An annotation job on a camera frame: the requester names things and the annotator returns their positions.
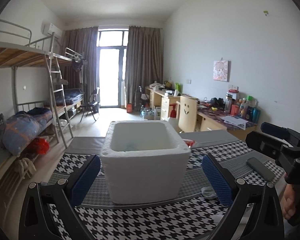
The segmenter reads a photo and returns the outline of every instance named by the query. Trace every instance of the glass door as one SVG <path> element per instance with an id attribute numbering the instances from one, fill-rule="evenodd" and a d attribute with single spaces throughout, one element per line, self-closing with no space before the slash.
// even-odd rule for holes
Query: glass door
<path id="1" fill-rule="evenodd" d="M 98 35 L 98 65 L 100 106 L 121 107 L 122 81 L 125 73 L 125 54 L 128 31 L 100 31 Z"/>

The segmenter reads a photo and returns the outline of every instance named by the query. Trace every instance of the blue quilt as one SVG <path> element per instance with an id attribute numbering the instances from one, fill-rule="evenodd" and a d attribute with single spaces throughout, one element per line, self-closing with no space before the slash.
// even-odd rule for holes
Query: blue quilt
<path id="1" fill-rule="evenodd" d="M 75 102 L 79 101 L 83 98 L 83 94 L 81 89 L 66 89 L 65 92 L 65 100 L 67 105 L 72 105 Z M 62 106 L 62 91 L 57 92 L 55 94 L 57 106 Z"/>
<path id="2" fill-rule="evenodd" d="M 35 107 L 29 112 L 20 111 L 5 122 L 2 142 L 14 156 L 20 153 L 36 138 L 52 119 L 47 108 Z"/>

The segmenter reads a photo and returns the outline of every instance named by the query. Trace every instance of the red object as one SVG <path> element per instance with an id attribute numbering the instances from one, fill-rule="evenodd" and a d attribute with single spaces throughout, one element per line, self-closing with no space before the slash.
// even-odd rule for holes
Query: red object
<path id="1" fill-rule="evenodd" d="M 231 106 L 231 112 L 230 112 L 230 115 L 237 115 L 239 114 L 239 106 L 237 105 L 232 105 Z"/>
<path id="2" fill-rule="evenodd" d="M 26 147 L 27 152 L 46 154 L 50 149 L 49 143 L 43 138 L 34 138 L 33 141 Z"/>
<path id="3" fill-rule="evenodd" d="M 132 113 L 132 104 L 127 104 L 127 113 Z"/>
<path id="4" fill-rule="evenodd" d="M 177 104 L 171 104 L 170 106 L 172 106 L 172 110 L 171 110 L 171 113 L 170 113 L 170 117 L 171 118 L 176 118 L 177 117 L 177 112 L 176 112 L 176 106 Z"/>
<path id="5" fill-rule="evenodd" d="M 195 141 L 194 140 L 189 140 L 189 139 L 183 139 L 183 141 L 186 143 L 186 145 L 191 148 L 194 144 Z"/>

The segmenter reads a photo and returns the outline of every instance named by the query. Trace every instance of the human hand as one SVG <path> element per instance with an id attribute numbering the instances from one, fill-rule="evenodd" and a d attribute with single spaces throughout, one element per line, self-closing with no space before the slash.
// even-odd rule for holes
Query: human hand
<path id="1" fill-rule="evenodd" d="M 286 220 L 289 220 L 296 212 L 294 201 L 295 192 L 293 189 L 293 185 L 287 184 L 282 198 L 282 215 Z"/>

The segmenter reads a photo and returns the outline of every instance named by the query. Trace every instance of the wooden chair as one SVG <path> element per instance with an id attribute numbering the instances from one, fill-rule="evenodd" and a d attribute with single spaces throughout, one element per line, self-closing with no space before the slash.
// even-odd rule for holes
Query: wooden chair
<path id="1" fill-rule="evenodd" d="M 183 132 L 194 132 L 197 123 L 197 101 L 180 96 L 179 128 Z"/>
<path id="2" fill-rule="evenodd" d="M 92 93 L 89 97 L 89 102 L 83 103 L 82 105 L 79 106 L 80 108 L 84 108 L 80 122 L 82 121 L 82 118 L 84 116 L 84 113 L 86 112 L 86 109 L 88 109 L 86 117 L 88 116 L 89 111 L 91 111 L 93 119 L 96 121 L 96 119 L 94 118 L 94 115 L 93 115 L 93 108 L 96 107 L 97 113 L 99 114 L 100 102 L 97 101 L 97 95 L 99 94 L 99 92 L 100 92 L 100 88 L 97 87 L 95 90 L 92 91 Z"/>

